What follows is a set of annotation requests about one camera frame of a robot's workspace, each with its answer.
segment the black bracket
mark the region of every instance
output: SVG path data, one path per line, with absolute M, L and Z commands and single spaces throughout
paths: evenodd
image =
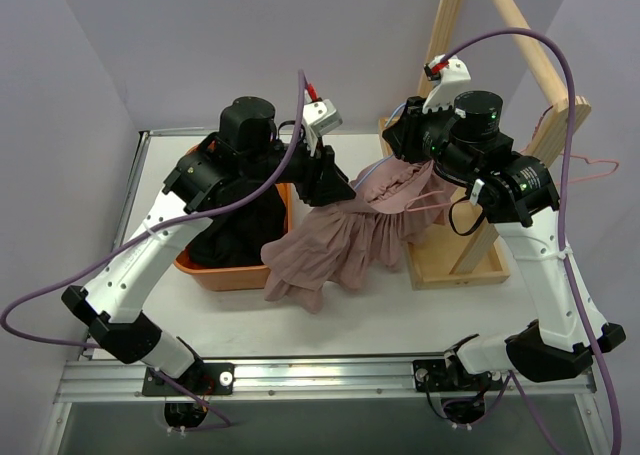
M 491 379 L 491 374 L 486 373 L 477 375 L 471 380 L 467 380 L 465 386 L 456 384 L 454 377 L 447 370 L 445 360 L 429 359 L 413 361 L 413 380 L 416 390 L 425 393 L 429 392 L 480 392 L 488 384 L 490 391 L 499 391 L 502 388 L 502 382 Z
M 195 395 L 231 395 L 235 380 L 235 366 L 226 362 L 204 363 L 204 374 L 190 392 Z M 142 395 L 145 397 L 172 397 L 182 395 L 153 375 L 147 368 L 142 384 Z

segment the orange bin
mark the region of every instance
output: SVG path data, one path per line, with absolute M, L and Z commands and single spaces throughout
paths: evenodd
M 291 185 L 281 183 L 276 185 L 276 187 L 287 207 L 284 229 L 285 233 L 288 233 L 293 228 Z M 269 273 L 271 272 L 266 265 L 235 268 L 205 268 L 189 260 L 187 250 L 183 250 L 174 260 L 173 264 L 181 272 L 188 273 L 195 278 L 202 288 L 216 292 L 264 288 L 267 283 L 267 278 L 269 278 Z

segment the pink garment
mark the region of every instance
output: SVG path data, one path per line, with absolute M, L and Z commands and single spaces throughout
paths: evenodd
M 360 172 L 352 186 L 369 169 Z M 327 280 L 357 290 L 373 261 L 397 267 L 403 242 L 419 243 L 425 228 L 442 212 L 405 212 L 407 202 L 443 190 L 413 206 L 444 203 L 457 188 L 432 170 L 431 163 L 411 165 L 390 158 L 358 187 L 355 199 L 314 208 L 294 230 L 264 245 L 262 260 L 271 269 L 265 300 L 280 300 L 286 295 L 317 313 L 323 306 L 322 286 Z

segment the wooden stand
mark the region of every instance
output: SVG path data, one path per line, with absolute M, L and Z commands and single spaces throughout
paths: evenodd
M 511 27 L 529 28 L 513 0 L 492 0 L 504 22 Z M 447 51 L 451 33 L 462 0 L 440 0 L 426 62 Z M 527 154 L 539 158 L 551 166 L 561 153 L 566 137 L 568 96 L 567 89 L 553 68 L 540 44 L 529 37 L 513 36 L 522 56 L 527 61 L 540 89 L 552 107 L 527 148 Z M 426 97 L 431 86 L 424 73 L 420 76 L 418 94 Z M 584 97 L 576 97 L 576 130 L 591 111 Z M 379 132 L 386 119 L 381 119 Z M 389 147 L 383 143 L 383 151 Z M 455 221 L 460 227 L 469 227 L 477 218 L 474 207 L 464 204 L 456 207 Z M 486 221 L 470 237 L 456 235 L 449 226 L 433 225 L 427 229 L 425 242 L 409 244 L 409 266 L 415 289 L 442 288 L 456 285 L 481 285 L 501 283 L 509 276 L 509 269 L 497 243 L 498 233 Z

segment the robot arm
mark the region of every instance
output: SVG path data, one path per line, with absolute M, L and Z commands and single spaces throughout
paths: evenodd
M 514 152 L 513 139 L 500 132 L 502 99 L 490 92 L 464 92 L 469 81 L 464 64 L 438 62 L 425 67 L 436 82 L 429 98 L 409 98 L 383 138 L 400 159 L 433 160 L 438 175 L 464 187 L 466 198 L 482 207 L 482 217 L 495 225 L 512 251 L 538 314 L 521 333 L 459 342 L 447 357 L 451 369 L 458 379 L 511 369 L 535 382 L 574 378 L 593 361 L 564 257 L 571 261 L 601 350 L 622 343 L 624 330 L 607 323 L 598 311 L 570 249 L 560 252 L 555 185 L 539 160 Z
M 308 106 L 315 109 L 318 103 Z M 329 100 L 322 103 L 333 107 Z M 335 165 L 332 148 L 323 145 L 320 138 L 342 122 L 338 112 L 333 109 L 318 116 L 323 114 L 305 107 L 303 113 L 307 143 L 291 141 L 297 146 L 278 182 L 293 183 L 300 198 L 312 206 L 352 199 L 355 192 Z M 226 206 L 253 192 L 271 176 L 286 152 L 286 145 L 277 137 L 274 116 L 275 108 L 265 100 L 243 97 L 234 101 L 221 114 L 220 130 L 178 161 L 131 238 L 185 212 Z M 202 360 L 184 342 L 149 320 L 142 307 L 189 242 L 210 226 L 221 228 L 227 217 L 190 220 L 151 232 L 83 287 L 68 287 L 63 302 L 89 327 L 96 342 L 121 362 L 142 361 L 186 388 L 194 386 L 203 376 Z

